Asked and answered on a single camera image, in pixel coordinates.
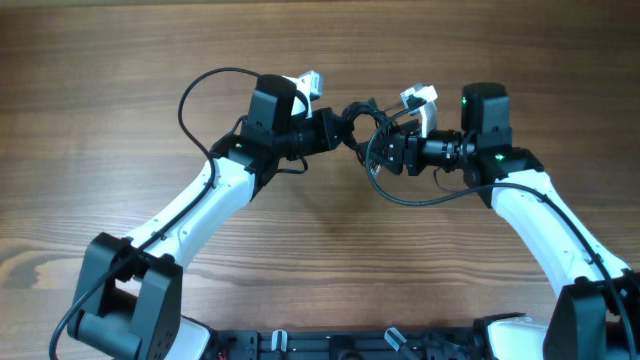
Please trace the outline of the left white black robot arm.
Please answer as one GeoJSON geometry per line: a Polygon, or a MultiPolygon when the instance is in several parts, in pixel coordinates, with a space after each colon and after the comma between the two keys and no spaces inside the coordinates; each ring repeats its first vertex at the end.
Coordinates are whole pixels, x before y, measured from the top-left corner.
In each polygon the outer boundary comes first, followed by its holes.
{"type": "Polygon", "coordinates": [[[56,328],[114,359],[207,359],[217,335],[181,313],[183,274],[235,212],[277,174],[340,143],[339,117],[314,110],[323,78],[259,75],[247,115],[205,152],[197,178],[144,225],[88,245],[73,304],[56,328]]]}

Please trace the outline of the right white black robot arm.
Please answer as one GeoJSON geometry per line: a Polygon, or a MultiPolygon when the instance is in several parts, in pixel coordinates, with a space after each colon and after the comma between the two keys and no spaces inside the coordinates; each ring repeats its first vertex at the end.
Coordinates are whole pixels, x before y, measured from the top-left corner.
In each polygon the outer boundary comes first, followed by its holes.
{"type": "Polygon", "coordinates": [[[461,128],[437,127],[436,92],[417,84],[402,95],[404,114],[380,114],[362,151],[367,169],[383,166],[419,175],[428,166],[462,170],[465,189],[447,202],[478,195],[517,233],[543,269],[556,296],[551,320],[523,313],[475,321],[473,359],[636,359],[639,356],[639,274],[603,246],[555,190],[540,160],[513,145],[510,98],[498,83],[466,85],[461,128]]]}

